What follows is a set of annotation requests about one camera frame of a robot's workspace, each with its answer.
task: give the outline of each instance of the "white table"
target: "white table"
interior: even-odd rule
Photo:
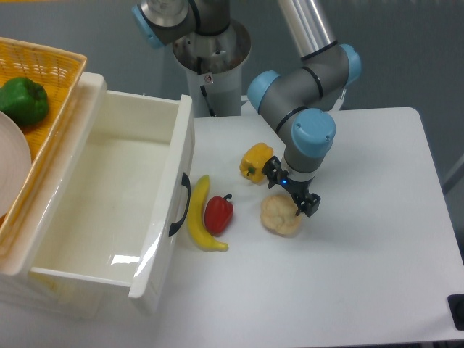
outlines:
[[[239,174],[243,153],[283,144],[259,116],[197,119],[194,183],[233,194],[225,252],[178,235],[157,316],[106,298],[92,320],[0,304],[0,347],[316,347],[464,339],[447,296],[464,270],[421,120],[412,109],[334,112],[312,190],[319,210],[282,238],[260,224],[283,190]]]

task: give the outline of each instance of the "blue joint cap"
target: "blue joint cap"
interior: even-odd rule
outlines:
[[[278,77],[280,77],[280,75],[273,70],[265,71],[259,74],[249,85],[246,94],[248,96],[249,102],[252,103],[254,109],[257,112],[260,111],[261,101],[268,91],[268,88]]]
[[[161,42],[161,40],[158,39],[156,34],[150,28],[144,16],[142,15],[140,8],[137,5],[132,7],[132,14],[136,19],[138,29],[140,29],[142,35],[145,37],[151,47],[154,49],[161,49],[162,47],[166,46],[163,44],[163,42]]]
[[[361,72],[363,71],[363,64],[361,63],[360,55],[356,53],[355,49],[353,49],[350,45],[343,44],[340,45],[340,47],[343,48],[348,56],[349,74],[346,84],[346,86],[348,86],[351,82],[360,77]]]
[[[319,109],[301,111],[291,125],[291,138],[305,156],[324,157],[334,142],[336,126],[334,119]]]

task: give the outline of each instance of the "yellow basket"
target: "yellow basket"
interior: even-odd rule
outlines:
[[[5,255],[18,230],[22,208],[27,209],[29,193],[39,179],[47,155],[51,153],[59,127],[66,123],[64,112],[79,81],[87,58],[80,54],[23,41],[0,38],[0,86],[11,78],[26,77],[45,88],[49,113],[37,125],[22,127],[33,160],[21,192],[4,217],[0,217],[0,255]]]

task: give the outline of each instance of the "black drawer handle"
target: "black drawer handle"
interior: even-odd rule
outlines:
[[[174,236],[177,231],[179,231],[183,225],[183,222],[186,220],[187,217],[187,212],[189,210],[189,205],[190,205],[190,193],[191,193],[191,187],[190,187],[190,179],[187,174],[182,174],[182,186],[185,186],[188,190],[188,197],[187,197],[187,204],[186,204],[186,209],[183,212],[183,217],[177,222],[177,223],[171,223],[171,227],[169,228],[169,237]]]

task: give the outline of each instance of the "gray floor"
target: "gray floor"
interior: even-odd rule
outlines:
[[[177,99],[186,78],[169,49],[145,44],[131,17],[136,0],[0,4],[0,35],[76,51],[109,89]],[[252,37],[244,91],[263,70],[289,73],[299,57],[275,0],[232,0]],[[324,0],[340,43],[352,44],[363,75],[346,108],[414,107],[423,119],[440,180],[464,152],[464,1]],[[337,96],[318,105],[329,108]],[[447,195],[464,246],[464,183]]]

